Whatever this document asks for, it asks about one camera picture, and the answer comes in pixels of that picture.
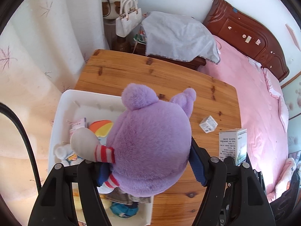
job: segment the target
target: wall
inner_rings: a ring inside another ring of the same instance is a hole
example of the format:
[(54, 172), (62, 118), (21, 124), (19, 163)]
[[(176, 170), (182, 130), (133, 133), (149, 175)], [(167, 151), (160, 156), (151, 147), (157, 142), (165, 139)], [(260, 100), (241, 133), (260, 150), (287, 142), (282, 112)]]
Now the wall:
[[(203, 21), (211, 8), (213, 0), (138, 0), (144, 13), (161, 11), (165, 13), (192, 16)], [(243, 13), (265, 25), (278, 39), (284, 51), (289, 76), (281, 82), (284, 84), (301, 71), (301, 52), (295, 46), (285, 24), (295, 32), (301, 44), (301, 31), (290, 12), (280, 0), (226, 0)]]
[(282, 89), (289, 112), (288, 145), (289, 153), (301, 150), (301, 76)]

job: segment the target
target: black tripod clamp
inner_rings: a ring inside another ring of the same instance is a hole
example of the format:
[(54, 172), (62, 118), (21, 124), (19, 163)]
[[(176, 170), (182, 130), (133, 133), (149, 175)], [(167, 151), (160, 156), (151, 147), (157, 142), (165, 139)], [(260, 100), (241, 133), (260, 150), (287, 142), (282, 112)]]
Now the black tripod clamp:
[[(230, 157), (224, 162), (210, 157), (193, 138), (189, 161), (197, 181), (207, 187), (193, 226), (275, 226), (262, 185), (249, 163), (238, 167)], [(69, 167), (56, 164), (38, 195), (28, 226), (77, 226), (73, 182), (78, 183), (87, 225), (111, 226), (97, 190), (102, 165), (105, 163), (87, 160)]]
[(252, 170), (250, 162), (236, 166), (231, 157), (224, 162), (217, 157), (210, 157), (193, 138), (192, 149), (203, 164), (204, 178), (200, 178), (194, 168), (197, 164), (195, 158), (192, 159), (194, 162), (190, 162), (192, 170), (196, 179), (207, 187), (193, 226), (275, 226), (264, 182), (258, 180), (258, 173)]

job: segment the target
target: red and white striped cuff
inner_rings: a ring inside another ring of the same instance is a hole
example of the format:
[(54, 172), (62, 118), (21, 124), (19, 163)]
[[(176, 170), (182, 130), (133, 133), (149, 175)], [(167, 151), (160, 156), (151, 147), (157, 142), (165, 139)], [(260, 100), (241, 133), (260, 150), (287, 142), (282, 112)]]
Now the red and white striped cuff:
[(104, 182), (104, 184), (111, 189), (119, 187), (119, 182), (114, 178), (112, 173), (110, 174), (108, 181)]
[(104, 145), (97, 145), (95, 148), (95, 160), (99, 162), (115, 163), (114, 149)]

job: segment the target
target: blue fabric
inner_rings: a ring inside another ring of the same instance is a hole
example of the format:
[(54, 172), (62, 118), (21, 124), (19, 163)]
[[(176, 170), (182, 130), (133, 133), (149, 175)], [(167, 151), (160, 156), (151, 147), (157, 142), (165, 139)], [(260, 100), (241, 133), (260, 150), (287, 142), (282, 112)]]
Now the blue fabric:
[(102, 186), (102, 184), (108, 181), (110, 175), (110, 166), (109, 163), (101, 163), (99, 168), (99, 174), (97, 178), (98, 187)]
[(204, 186), (207, 182), (207, 179), (205, 178), (204, 166), (193, 146), (190, 148), (189, 163), (196, 180)]
[(120, 218), (130, 218), (138, 212), (138, 204), (125, 205), (113, 202), (110, 206), (111, 211)]

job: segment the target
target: purple plush toy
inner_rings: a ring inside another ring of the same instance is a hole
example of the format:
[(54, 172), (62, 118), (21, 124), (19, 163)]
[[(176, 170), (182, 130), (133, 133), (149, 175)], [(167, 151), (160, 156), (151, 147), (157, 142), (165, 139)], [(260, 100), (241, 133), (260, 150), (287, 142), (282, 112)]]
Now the purple plush toy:
[(72, 149), (84, 159), (111, 163), (103, 191), (119, 186), (139, 197), (162, 193), (186, 168), (196, 92), (188, 88), (166, 102), (149, 87), (132, 83), (121, 99), (127, 110), (115, 121), (106, 146), (89, 129), (80, 128), (71, 137)]

